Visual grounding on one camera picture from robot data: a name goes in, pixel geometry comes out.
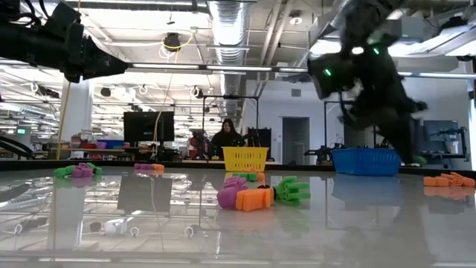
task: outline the table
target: table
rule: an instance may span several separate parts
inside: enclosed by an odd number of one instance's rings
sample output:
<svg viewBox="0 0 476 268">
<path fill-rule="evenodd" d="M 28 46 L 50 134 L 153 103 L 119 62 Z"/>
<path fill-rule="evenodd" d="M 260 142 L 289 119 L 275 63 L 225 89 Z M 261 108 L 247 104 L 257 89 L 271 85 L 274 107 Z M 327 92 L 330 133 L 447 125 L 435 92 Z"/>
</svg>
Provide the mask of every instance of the table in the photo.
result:
<svg viewBox="0 0 476 268">
<path fill-rule="evenodd" d="M 3 264 L 25 267 L 41 260 L 75 267 L 307 268 L 343 263 L 464 267 L 476 261 L 467 246 L 476 240 L 474 197 L 427 197 L 421 176 L 349 178 L 332 172 L 267 171 L 270 185 L 292 175 L 308 182 L 311 200 L 299 207 L 274 204 L 244 213 L 216 204 L 224 170 L 104 170 L 100 181 L 76 188 L 53 182 L 53 170 L 0 172 L 0 178 L 15 179 L 0 183 L 0 191 L 28 182 L 36 192 L 35 200 L 29 192 L 23 195 L 28 206 L 16 202 L 15 208 L 0 210 Z M 358 182 L 370 183 L 356 188 Z M 44 217 L 48 225 L 11 234 L 21 220 Z M 448 228 L 447 222 L 457 228 Z M 102 231 L 91 232 L 92 223 L 100 223 Z"/>
</svg>

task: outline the woman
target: woman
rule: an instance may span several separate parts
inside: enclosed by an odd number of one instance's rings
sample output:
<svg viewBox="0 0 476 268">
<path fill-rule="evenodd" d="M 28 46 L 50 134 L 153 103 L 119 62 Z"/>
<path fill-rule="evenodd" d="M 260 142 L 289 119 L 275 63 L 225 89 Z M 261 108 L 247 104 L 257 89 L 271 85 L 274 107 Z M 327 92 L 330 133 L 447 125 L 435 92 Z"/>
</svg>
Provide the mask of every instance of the woman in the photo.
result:
<svg viewBox="0 0 476 268">
<path fill-rule="evenodd" d="M 233 141 L 241 138 L 242 136 L 237 133 L 233 121 L 229 118 L 225 119 L 222 124 L 222 130 L 215 134 L 211 139 L 211 143 L 216 146 L 216 154 L 219 158 L 223 158 L 222 147 L 232 147 Z"/>
</svg>

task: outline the green toy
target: green toy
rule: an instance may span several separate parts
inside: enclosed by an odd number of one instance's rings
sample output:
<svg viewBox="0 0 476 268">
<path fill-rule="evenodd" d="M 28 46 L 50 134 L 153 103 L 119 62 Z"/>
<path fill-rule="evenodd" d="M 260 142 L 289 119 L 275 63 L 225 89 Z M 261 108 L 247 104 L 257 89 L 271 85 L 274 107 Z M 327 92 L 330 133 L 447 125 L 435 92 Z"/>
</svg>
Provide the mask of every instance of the green toy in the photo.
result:
<svg viewBox="0 0 476 268">
<path fill-rule="evenodd" d="M 308 182 L 296 182 L 296 176 L 287 176 L 279 185 L 274 187 L 276 192 L 276 202 L 287 205 L 300 205 L 303 199 L 311 198 L 309 192 L 300 192 L 301 189 L 309 189 Z"/>
<path fill-rule="evenodd" d="M 249 182 L 256 182 L 258 180 L 258 174 L 255 173 L 255 172 L 251 172 L 251 173 L 233 173 L 232 176 L 239 176 L 239 177 L 242 177 L 242 178 L 245 178 L 247 181 Z"/>
<path fill-rule="evenodd" d="M 92 170 L 93 170 L 93 174 L 95 176 L 101 176 L 103 175 L 103 169 L 101 167 L 96 167 L 94 164 L 92 163 L 86 163 L 88 165 L 88 167 L 90 167 Z M 56 178 L 65 178 L 67 176 L 71 176 L 72 173 L 73 173 L 73 170 L 77 168 L 77 166 L 75 165 L 69 165 L 68 167 L 61 167 L 61 168 L 57 168 L 54 172 L 53 172 L 53 175 L 56 177 Z"/>
</svg>

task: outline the plastic basket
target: plastic basket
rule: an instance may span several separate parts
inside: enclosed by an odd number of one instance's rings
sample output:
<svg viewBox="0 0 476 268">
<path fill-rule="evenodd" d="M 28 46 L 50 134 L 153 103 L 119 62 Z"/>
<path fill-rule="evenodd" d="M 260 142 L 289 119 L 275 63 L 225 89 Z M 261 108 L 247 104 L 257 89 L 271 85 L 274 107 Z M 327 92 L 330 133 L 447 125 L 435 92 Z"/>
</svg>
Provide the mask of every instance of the plastic basket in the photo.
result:
<svg viewBox="0 0 476 268">
<path fill-rule="evenodd" d="M 267 147 L 223 147 L 225 169 L 228 172 L 254 168 L 259 172 L 265 170 Z"/>
<path fill-rule="evenodd" d="M 401 163 L 395 150 L 383 148 L 333 150 L 332 158 L 337 173 L 359 176 L 395 176 Z"/>
</svg>

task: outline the blue basket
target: blue basket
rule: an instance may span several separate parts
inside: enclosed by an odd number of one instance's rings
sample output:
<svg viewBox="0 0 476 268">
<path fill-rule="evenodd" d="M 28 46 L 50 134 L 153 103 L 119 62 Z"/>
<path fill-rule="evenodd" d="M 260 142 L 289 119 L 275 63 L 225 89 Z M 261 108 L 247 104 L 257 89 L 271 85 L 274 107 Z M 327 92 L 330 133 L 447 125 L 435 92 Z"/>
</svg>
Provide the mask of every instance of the blue basket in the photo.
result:
<svg viewBox="0 0 476 268">
<path fill-rule="evenodd" d="M 395 150 L 383 148 L 333 150 L 332 160 L 337 173 L 359 176 L 395 176 L 401 163 Z"/>
<path fill-rule="evenodd" d="M 114 149 L 115 147 L 122 148 L 124 146 L 124 141 L 120 140 L 97 140 L 98 142 L 105 142 L 106 149 Z"/>
</svg>

